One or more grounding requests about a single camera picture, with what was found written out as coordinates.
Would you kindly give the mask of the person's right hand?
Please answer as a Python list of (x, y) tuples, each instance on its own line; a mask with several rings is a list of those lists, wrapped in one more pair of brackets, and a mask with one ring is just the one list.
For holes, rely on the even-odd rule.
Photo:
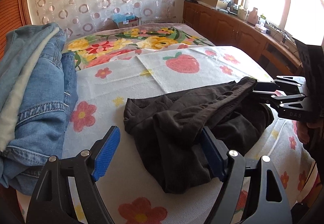
[(314, 123), (296, 122), (297, 137), (302, 144), (308, 144), (310, 141), (309, 129), (317, 129), (323, 126), (323, 120)]

